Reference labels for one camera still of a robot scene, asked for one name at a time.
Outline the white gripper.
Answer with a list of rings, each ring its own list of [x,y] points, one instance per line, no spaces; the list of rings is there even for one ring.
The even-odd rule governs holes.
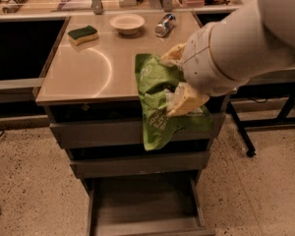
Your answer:
[[[207,103],[209,96],[226,95],[248,82],[227,76],[215,62],[210,48],[215,26],[216,23],[206,24],[194,32],[186,44],[179,43],[161,56],[162,65],[179,67],[182,64],[186,81],[166,95],[166,114],[169,117],[186,115]]]

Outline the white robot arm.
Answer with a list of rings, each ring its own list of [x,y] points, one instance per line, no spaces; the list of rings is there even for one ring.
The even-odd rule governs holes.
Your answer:
[[[249,79],[295,65],[295,0],[251,0],[172,47],[161,63],[185,81],[167,97],[167,115],[188,114]]]

